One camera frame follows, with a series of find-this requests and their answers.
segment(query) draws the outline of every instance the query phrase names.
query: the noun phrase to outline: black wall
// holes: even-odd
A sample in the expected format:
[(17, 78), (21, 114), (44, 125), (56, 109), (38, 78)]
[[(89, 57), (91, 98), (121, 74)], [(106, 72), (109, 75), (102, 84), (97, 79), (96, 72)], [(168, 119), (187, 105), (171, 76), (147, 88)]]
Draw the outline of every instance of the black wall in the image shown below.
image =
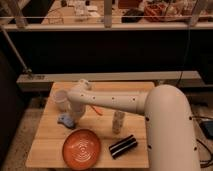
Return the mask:
[(16, 85), (16, 77), (0, 51), (0, 167), (25, 107), (22, 93)]
[(213, 55), (212, 30), (11, 32), (10, 36), (34, 73), (202, 72), (206, 67), (201, 61)]

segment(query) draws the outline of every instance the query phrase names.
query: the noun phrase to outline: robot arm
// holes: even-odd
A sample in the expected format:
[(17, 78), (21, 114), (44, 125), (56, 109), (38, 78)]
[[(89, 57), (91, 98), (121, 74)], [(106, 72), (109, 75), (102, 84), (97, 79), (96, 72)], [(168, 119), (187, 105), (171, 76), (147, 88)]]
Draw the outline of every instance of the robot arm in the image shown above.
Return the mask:
[(177, 88), (162, 85), (151, 92), (94, 92), (80, 80), (68, 92), (73, 112), (92, 104), (145, 114), (150, 171), (200, 171), (191, 109)]

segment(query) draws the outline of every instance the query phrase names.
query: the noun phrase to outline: cable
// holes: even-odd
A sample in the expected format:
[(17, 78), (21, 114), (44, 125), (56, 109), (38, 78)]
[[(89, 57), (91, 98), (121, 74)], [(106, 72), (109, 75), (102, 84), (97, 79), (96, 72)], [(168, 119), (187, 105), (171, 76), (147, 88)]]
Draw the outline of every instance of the cable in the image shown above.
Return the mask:
[(211, 117), (206, 117), (206, 116), (192, 116), (192, 118), (195, 118), (195, 119), (209, 119), (209, 120), (213, 120), (213, 118), (211, 118)]
[(52, 10), (48, 11), (48, 14), (51, 13), (51, 12), (53, 12), (53, 11), (58, 11), (61, 8), (64, 8), (64, 7), (59, 7), (59, 8), (52, 9)]
[(200, 160), (201, 164), (201, 168), (206, 168), (206, 167), (209, 167), (209, 166), (212, 166), (213, 163), (211, 163), (213, 161), (213, 154), (212, 154), (212, 151), (199, 139), (196, 139), (198, 143), (200, 143), (205, 149), (206, 151), (209, 153), (210, 155), (210, 159), (209, 160)]
[(176, 87), (179, 87), (180, 81), (182, 80), (182, 77), (183, 77), (183, 70), (184, 70), (184, 66), (186, 64), (187, 56), (189, 54), (190, 44), (191, 44), (191, 31), (190, 31), (190, 27), (188, 27), (188, 36), (187, 36), (186, 51), (185, 51), (185, 54), (183, 56), (183, 65), (181, 67), (181, 73), (180, 73), (180, 77), (179, 77), (179, 79), (178, 79), (178, 81), (176, 83)]

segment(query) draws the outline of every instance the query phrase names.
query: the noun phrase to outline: white cup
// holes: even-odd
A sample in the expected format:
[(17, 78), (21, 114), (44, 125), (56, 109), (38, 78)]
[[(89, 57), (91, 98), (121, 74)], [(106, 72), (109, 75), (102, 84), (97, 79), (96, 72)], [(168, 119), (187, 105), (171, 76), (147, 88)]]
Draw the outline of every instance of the white cup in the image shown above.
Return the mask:
[(66, 90), (55, 91), (52, 95), (52, 99), (62, 112), (67, 111), (69, 102)]

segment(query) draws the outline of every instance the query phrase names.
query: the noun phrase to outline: wooden table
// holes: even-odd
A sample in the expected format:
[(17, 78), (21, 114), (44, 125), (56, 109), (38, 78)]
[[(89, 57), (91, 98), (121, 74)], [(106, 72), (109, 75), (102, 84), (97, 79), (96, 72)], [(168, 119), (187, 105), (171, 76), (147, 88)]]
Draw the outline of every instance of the wooden table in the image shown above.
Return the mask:
[[(87, 20), (77, 21), (73, 7), (61, 7), (60, 1), (55, 1), (51, 6), (48, 14), (45, 16), (41, 24), (103, 24), (104, 18), (104, 1), (103, 0), (91, 0), (90, 5), (98, 7), (98, 13), (101, 17), (88, 17)], [(128, 9), (119, 9), (118, 0), (112, 5), (112, 23), (120, 24), (121, 17), (128, 11)], [(144, 24), (149, 23), (146, 19), (141, 19), (138, 23)]]
[[(76, 83), (57, 82), (53, 84), (50, 95), (58, 89), (69, 90)], [(151, 82), (93, 82), (93, 90), (144, 90), (154, 87)], [(100, 158), (94, 168), (148, 168), (148, 154), (144, 117), (126, 113), (124, 126), (120, 134), (112, 133), (113, 110), (102, 108), (103, 116), (97, 115), (87, 106), (86, 114), (81, 118), (77, 129), (86, 128), (94, 131), (101, 140)], [(73, 131), (57, 124), (60, 111), (51, 98), (48, 98), (43, 116), (35, 135), (26, 166), (30, 168), (66, 168), (62, 157), (62, 146), (67, 136)], [(133, 134), (138, 147), (113, 160), (108, 147), (118, 140)]]

